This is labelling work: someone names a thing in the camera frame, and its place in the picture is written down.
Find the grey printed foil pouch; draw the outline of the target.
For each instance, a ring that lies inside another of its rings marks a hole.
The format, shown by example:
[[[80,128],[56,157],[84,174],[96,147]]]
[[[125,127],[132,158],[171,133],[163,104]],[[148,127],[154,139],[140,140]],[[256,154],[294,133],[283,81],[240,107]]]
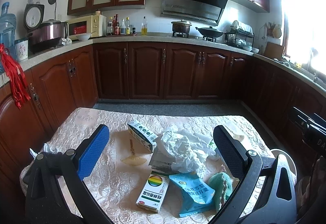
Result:
[[[165,156],[157,147],[154,149],[149,166],[153,170],[158,170],[166,174],[177,174],[177,170],[173,170],[172,165],[175,164],[175,159]]]

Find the dish drying rack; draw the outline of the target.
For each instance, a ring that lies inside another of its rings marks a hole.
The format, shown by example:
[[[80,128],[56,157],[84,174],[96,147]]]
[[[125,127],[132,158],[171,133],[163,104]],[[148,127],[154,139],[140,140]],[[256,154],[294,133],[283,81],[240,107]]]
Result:
[[[238,20],[233,21],[229,29],[224,33],[225,43],[233,47],[252,47],[254,37],[252,27]]]

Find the black wok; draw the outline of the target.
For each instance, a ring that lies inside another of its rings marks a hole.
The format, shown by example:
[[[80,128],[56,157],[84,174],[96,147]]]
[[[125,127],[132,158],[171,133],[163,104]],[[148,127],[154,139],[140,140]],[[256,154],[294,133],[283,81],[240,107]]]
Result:
[[[206,38],[220,38],[224,34],[223,32],[214,29],[212,26],[208,28],[196,27],[196,30],[198,30]]]

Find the brown clay pot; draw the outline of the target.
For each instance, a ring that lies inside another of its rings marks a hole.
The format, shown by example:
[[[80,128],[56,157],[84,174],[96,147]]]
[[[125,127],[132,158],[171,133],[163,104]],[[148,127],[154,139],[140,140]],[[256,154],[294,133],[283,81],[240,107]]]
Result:
[[[189,21],[173,21],[172,24],[172,33],[173,34],[189,34],[192,23]]]

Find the white green striped carton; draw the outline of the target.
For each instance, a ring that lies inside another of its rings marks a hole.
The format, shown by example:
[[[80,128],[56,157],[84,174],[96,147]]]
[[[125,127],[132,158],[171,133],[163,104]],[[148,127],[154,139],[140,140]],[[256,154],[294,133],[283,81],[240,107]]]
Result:
[[[153,153],[156,148],[155,140],[157,135],[137,120],[128,122],[127,126],[135,140],[142,144],[150,153]]]

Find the rainbow medicine box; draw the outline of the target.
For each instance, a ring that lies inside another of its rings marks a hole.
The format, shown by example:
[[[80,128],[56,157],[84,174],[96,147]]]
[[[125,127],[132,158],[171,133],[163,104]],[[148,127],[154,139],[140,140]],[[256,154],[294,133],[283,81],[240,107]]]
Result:
[[[136,201],[136,205],[145,210],[159,213],[169,187],[167,174],[152,171]]]

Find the silver rice cooker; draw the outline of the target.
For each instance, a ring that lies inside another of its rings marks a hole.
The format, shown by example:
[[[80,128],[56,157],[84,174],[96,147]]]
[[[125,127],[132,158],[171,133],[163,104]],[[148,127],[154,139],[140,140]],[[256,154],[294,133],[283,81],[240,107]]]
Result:
[[[40,24],[40,26],[29,32],[29,51],[32,54],[57,47],[62,44],[62,39],[68,37],[68,23],[49,19]]]

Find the white floral cup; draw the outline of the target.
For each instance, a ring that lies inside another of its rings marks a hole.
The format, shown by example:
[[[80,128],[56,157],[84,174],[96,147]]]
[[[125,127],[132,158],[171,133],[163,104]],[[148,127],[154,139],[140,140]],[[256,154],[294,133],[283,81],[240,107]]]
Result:
[[[18,39],[14,42],[17,60],[23,61],[28,58],[28,38]]]

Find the red sauce bottle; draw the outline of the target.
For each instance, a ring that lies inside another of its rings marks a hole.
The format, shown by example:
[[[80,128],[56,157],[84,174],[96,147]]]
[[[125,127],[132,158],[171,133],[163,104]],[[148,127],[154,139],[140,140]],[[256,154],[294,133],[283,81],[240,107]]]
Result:
[[[115,22],[114,22],[114,35],[120,34],[120,24],[119,24],[119,18],[118,14],[115,16]]]

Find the white bowl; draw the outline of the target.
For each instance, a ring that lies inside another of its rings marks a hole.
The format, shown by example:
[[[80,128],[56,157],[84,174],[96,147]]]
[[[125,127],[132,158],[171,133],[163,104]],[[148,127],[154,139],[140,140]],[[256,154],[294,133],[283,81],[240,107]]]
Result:
[[[89,34],[89,33],[83,33],[83,34],[77,34],[75,35],[77,40],[78,41],[87,41],[91,36],[92,34]]]

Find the wooden cutting board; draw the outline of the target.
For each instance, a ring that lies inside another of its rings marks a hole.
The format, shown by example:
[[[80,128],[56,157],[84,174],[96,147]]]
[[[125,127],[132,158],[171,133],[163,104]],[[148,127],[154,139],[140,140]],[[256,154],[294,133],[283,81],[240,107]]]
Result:
[[[267,42],[266,44],[266,48],[264,51],[264,56],[271,58],[271,59],[278,59],[281,60],[281,58],[283,57],[285,51],[285,47],[279,44],[275,44],[272,42]]]

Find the blue water jug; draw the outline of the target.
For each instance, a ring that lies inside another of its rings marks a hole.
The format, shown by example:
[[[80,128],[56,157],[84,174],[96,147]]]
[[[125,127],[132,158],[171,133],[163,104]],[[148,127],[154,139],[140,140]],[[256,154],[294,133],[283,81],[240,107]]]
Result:
[[[16,60],[17,52],[15,50],[15,30],[17,26],[17,19],[15,14],[9,13],[9,2],[5,2],[1,9],[1,34],[2,43],[9,50],[11,57]]]

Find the cream microwave oven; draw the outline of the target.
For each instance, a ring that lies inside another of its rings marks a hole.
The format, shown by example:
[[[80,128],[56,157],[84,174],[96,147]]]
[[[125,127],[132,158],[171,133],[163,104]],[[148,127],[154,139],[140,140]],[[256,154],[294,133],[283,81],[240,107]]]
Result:
[[[87,15],[70,19],[68,23],[68,37],[76,40],[78,34],[91,34],[91,38],[106,36],[107,17],[104,15]]]

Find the yellow oil bottle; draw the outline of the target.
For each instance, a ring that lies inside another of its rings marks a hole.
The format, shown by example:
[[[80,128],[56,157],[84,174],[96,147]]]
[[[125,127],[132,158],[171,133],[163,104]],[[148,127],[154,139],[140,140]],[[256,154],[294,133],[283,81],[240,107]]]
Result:
[[[141,34],[147,35],[147,33],[148,33],[148,21],[147,18],[144,16],[143,21],[141,23]]]

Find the blue snack bag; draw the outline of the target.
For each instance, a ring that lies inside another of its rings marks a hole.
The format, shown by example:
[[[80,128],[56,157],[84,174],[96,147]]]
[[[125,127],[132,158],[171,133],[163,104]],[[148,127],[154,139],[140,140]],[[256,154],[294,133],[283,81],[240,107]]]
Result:
[[[208,186],[196,173],[179,173],[169,176],[182,194],[179,217],[186,217],[215,208],[215,190]]]

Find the white plastic bag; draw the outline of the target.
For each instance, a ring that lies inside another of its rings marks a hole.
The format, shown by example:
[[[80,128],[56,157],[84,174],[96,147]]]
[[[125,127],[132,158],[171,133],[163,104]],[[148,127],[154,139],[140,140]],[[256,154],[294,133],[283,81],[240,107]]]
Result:
[[[166,130],[156,140],[156,147],[167,157],[175,159],[173,170],[196,173],[203,178],[207,173],[206,160],[216,155],[213,138],[187,130]]]

